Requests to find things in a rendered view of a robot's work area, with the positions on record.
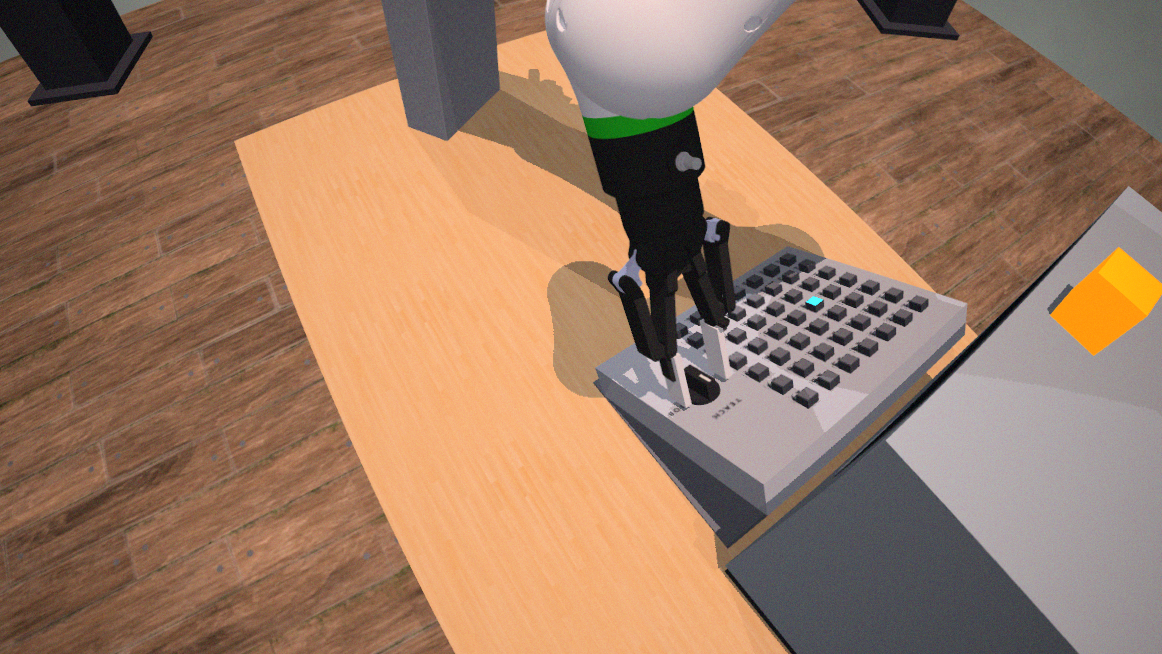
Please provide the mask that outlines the grey control console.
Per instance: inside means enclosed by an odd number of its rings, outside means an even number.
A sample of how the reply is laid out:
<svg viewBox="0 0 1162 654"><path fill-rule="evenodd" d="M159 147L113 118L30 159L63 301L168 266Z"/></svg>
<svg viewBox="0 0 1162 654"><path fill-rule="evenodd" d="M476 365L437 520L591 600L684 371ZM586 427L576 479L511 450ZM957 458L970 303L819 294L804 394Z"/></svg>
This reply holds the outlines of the grey control console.
<svg viewBox="0 0 1162 654"><path fill-rule="evenodd" d="M1162 213L1128 186L1098 218L725 565L791 654L1162 654ZM727 549L967 316L789 246L733 285L729 379L676 317L690 407L636 344L593 382Z"/></svg>

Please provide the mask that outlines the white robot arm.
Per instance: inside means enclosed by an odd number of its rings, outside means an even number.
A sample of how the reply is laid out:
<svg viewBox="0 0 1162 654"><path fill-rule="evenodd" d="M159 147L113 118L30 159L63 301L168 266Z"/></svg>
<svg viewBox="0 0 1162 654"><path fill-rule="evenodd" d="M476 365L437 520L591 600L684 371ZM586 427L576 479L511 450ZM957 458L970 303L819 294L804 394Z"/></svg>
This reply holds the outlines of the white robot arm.
<svg viewBox="0 0 1162 654"><path fill-rule="evenodd" d="M660 197L703 173L693 106L795 1L547 0L548 43L608 195Z"/></svg>

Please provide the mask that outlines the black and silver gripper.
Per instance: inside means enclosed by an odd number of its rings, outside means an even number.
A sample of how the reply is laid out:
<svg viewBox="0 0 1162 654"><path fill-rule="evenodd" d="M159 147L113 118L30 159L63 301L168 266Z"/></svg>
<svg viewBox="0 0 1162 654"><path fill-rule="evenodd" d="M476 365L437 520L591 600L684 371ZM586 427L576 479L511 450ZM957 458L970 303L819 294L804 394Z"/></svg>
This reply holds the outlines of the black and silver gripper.
<svg viewBox="0 0 1162 654"><path fill-rule="evenodd" d="M670 398L690 407L686 372L677 353L677 276L684 276L702 318L700 326L709 371L729 379L731 371L723 328L729 328L730 319L724 316L736 310L729 256L730 223L703 217L698 178L660 197L615 199L627 233L629 260L619 272L611 271L608 281L619 293L638 352L654 362L661 359ZM640 269L650 288L650 308L640 288Z"/></svg>

